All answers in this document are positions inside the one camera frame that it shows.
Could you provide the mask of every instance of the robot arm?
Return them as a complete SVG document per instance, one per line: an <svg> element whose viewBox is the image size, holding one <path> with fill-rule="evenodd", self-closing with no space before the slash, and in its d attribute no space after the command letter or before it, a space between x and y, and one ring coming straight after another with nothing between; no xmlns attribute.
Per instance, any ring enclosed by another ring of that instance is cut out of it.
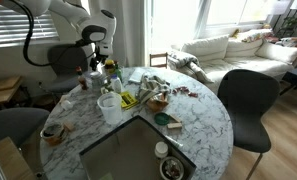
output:
<svg viewBox="0 0 297 180"><path fill-rule="evenodd" d="M82 38L78 41L78 45L95 43L97 55L108 56L112 54L116 18L109 11L101 10L94 16L90 16L81 6L70 4L65 0L0 0L0 4L24 14L23 10L13 1L25 5L33 16L40 16L49 9L65 17Z"/></svg>

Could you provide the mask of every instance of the wooden floor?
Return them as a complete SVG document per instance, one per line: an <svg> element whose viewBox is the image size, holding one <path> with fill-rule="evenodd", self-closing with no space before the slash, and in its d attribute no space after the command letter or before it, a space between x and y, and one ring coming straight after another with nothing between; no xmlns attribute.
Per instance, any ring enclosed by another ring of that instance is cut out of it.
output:
<svg viewBox="0 0 297 180"><path fill-rule="evenodd" d="M297 180L297 90L280 96L264 115L272 148L265 153L251 180ZM259 154L234 147L221 180L246 179Z"/></svg>

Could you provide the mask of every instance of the round table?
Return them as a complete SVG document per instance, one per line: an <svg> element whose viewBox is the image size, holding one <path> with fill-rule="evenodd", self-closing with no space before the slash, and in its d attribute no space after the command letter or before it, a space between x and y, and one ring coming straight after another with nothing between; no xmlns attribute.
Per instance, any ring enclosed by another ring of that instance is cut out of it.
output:
<svg viewBox="0 0 297 180"><path fill-rule="evenodd" d="M73 108L66 111L57 104L46 121L46 125L69 121L75 126L74 131L57 146L51 147L41 140L41 162L48 179L87 179L79 152L136 115L148 120L162 134L183 144L179 150L197 166L193 179L221 177L232 153L233 131L229 115L217 96L202 83L184 74L160 68L138 68L166 80L171 88L186 86L191 92L198 93L197 98L171 94L169 105L163 110L182 120L181 133L174 134L166 126L157 125L154 113L146 105L123 110L122 121L109 125L97 106L99 95L95 95L91 88L83 91L78 86L68 94ZM123 86L132 95L139 90L138 84L128 82L134 70L123 70Z"/></svg>

